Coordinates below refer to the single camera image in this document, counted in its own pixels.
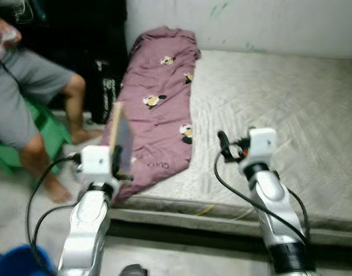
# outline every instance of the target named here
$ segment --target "pink blanket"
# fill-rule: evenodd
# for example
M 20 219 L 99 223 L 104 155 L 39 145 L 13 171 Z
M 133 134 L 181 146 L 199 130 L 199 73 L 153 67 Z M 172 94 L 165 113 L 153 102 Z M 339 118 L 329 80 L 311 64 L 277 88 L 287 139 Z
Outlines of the pink blanket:
M 135 181 L 121 189 L 118 199 L 189 167 L 193 140 L 190 85 L 199 57 L 195 35 L 186 30 L 163 27 L 136 40 L 118 98 L 135 136 Z M 111 123 L 106 125 L 102 145 L 109 144 Z

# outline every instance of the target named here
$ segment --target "gray shorts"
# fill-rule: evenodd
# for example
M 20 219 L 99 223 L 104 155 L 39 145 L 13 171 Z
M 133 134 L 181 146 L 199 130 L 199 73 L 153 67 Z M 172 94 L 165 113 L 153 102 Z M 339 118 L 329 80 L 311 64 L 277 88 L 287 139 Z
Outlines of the gray shorts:
M 73 73 L 27 50 L 7 52 L 2 59 L 24 94 L 47 104 Z M 18 150 L 38 133 L 17 82 L 0 65 L 0 141 Z

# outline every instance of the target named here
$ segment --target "white mattress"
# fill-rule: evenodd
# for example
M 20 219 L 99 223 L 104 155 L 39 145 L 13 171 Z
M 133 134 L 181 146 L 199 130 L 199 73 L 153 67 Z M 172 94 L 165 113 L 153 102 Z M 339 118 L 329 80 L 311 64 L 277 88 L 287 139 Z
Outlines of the white mattress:
M 189 169 L 113 209 L 115 219 L 259 235 L 252 207 L 213 174 L 216 133 L 278 132 L 274 168 L 308 209 L 313 240 L 352 246 L 352 61 L 202 51 L 192 83 Z M 237 164 L 220 174 L 248 194 Z M 292 200 L 299 212 L 299 206 Z

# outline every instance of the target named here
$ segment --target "tiled floor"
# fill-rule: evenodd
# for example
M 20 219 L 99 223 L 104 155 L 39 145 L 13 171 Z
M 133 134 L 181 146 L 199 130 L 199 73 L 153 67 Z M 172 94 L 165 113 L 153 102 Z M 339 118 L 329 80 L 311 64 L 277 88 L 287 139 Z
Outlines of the tiled floor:
M 64 153 L 77 149 L 67 145 Z M 75 198 L 80 185 L 72 176 L 69 165 L 63 167 L 59 178 Z M 25 208 L 31 183 L 31 178 L 23 171 L 18 172 L 15 177 L 7 177 L 0 170 L 0 252 L 26 242 Z M 37 221 L 52 206 L 54 204 L 47 199 L 44 191 L 40 191 L 33 203 L 32 220 Z M 58 263 L 68 232 L 69 215 L 70 210 L 50 215 L 40 230 L 39 245 L 48 251 L 55 264 Z M 102 276 L 117 276 L 123 267 L 133 263 L 140 263 L 149 269 L 151 276 L 269 275 L 265 260 L 251 254 L 119 237 L 106 238 Z M 352 276 L 351 270 L 322 268 L 320 271 L 325 276 Z

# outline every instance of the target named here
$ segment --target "person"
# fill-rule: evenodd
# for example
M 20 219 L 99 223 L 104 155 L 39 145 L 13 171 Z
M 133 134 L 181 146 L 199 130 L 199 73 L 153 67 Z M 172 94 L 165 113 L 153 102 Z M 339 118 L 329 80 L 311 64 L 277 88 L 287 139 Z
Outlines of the person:
M 15 29 L 0 19 L 0 43 L 1 34 L 9 30 Z M 16 30 L 14 41 L 4 43 L 5 50 L 0 53 L 0 141 L 16 148 L 21 164 L 40 177 L 51 161 L 21 93 L 44 103 L 63 93 L 74 144 L 93 139 L 101 131 L 83 129 L 84 79 L 29 50 L 14 47 L 21 38 Z M 65 202 L 71 197 L 53 174 L 47 176 L 44 186 L 54 202 Z

